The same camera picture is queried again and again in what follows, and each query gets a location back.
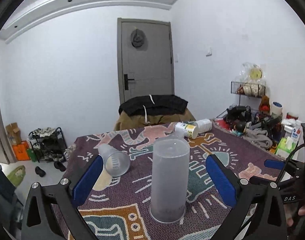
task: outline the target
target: metal screw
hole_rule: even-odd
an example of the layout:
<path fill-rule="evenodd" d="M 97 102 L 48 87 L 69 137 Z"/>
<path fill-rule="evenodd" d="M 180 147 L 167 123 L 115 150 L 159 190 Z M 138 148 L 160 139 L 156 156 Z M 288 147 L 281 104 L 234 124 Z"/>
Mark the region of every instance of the metal screw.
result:
<path fill-rule="evenodd" d="M 38 187 L 38 182 L 34 182 L 33 184 L 32 184 L 32 188 L 37 188 Z"/>
<path fill-rule="evenodd" d="M 247 185 L 247 184 L 248 184 L 248 180 L 246 180 L 246 179 L 241 179 L 241 180 L 240 180 L 240 183 L 241 183 L 242 185 Z"/>
<path fill-rule="evenodd" d="M 276 188 L 276 187 L 277 187 L 277 184 L 276 184 L 276 183 L 274 183 L 274 182 L 271 182 L 271 183 L 270 183 L 270 187 L 272 187 L 272 188 Z"/>
<path fill-rule="evenodd" d="M 67 183 L 68 183 L 68 179 L 62 179 L 61 181 L 60 181 L 60 184 L 61 185 L 66 185 Z"/>

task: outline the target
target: translucent plastic cup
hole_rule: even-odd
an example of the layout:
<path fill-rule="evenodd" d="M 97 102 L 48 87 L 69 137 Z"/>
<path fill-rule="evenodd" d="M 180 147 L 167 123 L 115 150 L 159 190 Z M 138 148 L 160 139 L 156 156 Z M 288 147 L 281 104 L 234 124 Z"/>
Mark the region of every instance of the translucent plastic cup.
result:
<path fill-rule="evenodd" d="M 128 171 L 131 160 L 127 154 L 118 151 L 108 144 L 100 145 L 98 152 L 103 158 L 107 173 L 112 177 L 119 177 Z"/>
<path fill-rule="evenodd" d="M 152 192 L 149 212 L 161 223 L 179 221 L 186 212 L 189 144 L 170 135 L 153 144 Z"/>

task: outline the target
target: tape roll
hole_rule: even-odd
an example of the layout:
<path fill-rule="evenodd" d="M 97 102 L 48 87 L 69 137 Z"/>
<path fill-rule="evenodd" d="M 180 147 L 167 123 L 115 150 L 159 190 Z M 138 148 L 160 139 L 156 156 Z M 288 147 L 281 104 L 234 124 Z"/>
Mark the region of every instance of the tape roll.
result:
<path fill-rule="evenodd" d="M 282 104 L 278 102 L 272 102 L 272 105 L 270 107 L 270 115 L 281 115 L 282 114 Z"/>

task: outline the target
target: human hand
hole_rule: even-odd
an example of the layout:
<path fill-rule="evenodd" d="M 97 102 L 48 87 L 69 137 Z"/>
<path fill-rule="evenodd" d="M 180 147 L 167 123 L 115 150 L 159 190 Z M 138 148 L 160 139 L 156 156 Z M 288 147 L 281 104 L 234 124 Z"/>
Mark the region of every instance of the human hand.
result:
<path fill-rule="evenodd" d="M 288 217 L 287 216 L 287 210 L 285 208 L 286 211 L 286 219 L 287 219 L 287 226 L 291 227 L 294 224 L 294 221 L 292 219 L 292 217 Z M 301 207 L 298 211 L 298 215 L 299 216 L 304 216 L 305 215 L 305 206 Z"/>

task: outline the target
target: plastic bag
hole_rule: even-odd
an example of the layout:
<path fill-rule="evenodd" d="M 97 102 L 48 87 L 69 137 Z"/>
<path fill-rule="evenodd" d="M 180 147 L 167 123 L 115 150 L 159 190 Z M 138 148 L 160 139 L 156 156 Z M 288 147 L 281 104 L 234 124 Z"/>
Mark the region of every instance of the plastic bag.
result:
<path fill-rule="evenodd" d="M 241 65 L 240 75 L 238 77 L 239 82 L 254 83 L 266 85 L 265 78 L 266 65 L 257 65 L 250 62 L 245 62 Z"/>

